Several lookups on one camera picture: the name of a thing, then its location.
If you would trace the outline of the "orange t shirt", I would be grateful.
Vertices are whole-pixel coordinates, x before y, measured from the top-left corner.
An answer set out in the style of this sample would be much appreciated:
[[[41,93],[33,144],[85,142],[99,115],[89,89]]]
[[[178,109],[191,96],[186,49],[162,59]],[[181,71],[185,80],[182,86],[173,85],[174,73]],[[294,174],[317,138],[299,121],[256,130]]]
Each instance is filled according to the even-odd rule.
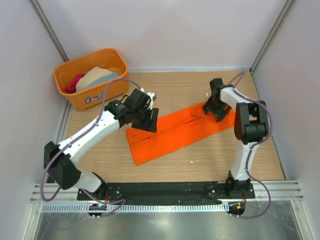
[[[200,102],[160,117],[156,132],[133,127],[126,129],[134,164],[141,165],[234,126],[234,110],[231,109],[223,120],[218,121],[211,112],[204,113],[204,104]]]

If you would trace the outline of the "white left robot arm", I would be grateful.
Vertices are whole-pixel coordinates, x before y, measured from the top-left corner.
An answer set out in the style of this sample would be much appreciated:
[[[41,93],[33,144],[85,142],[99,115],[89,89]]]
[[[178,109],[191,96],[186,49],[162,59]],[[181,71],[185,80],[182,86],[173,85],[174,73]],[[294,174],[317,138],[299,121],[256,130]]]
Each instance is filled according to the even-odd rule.
[[[62,190],[78,188],[95,200],[107,194],[107,183],[94,172],[84,172],[77,163],[94,145],[124,125],[151,133],[157,131],[159,109],[154,92],[134,89],[125,100],[112,100],[92,122],[73,136],[44,147],[43,168]]]

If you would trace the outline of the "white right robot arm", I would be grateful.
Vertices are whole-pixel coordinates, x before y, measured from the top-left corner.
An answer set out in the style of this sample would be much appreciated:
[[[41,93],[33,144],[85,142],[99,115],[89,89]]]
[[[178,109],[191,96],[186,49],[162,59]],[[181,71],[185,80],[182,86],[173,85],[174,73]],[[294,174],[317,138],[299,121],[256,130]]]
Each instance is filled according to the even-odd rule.
[[[269,134],[268,109],[264,101],[243,95],[234,85],[224,84],[221,78],[214,78],[209,85],[211,96],[202,107],[204,113],[212,113],[221,122],[231,110],[235,111],[233,130],[238,149],[224,191],[229,197],[237,198],[250,189],[254,155]]]

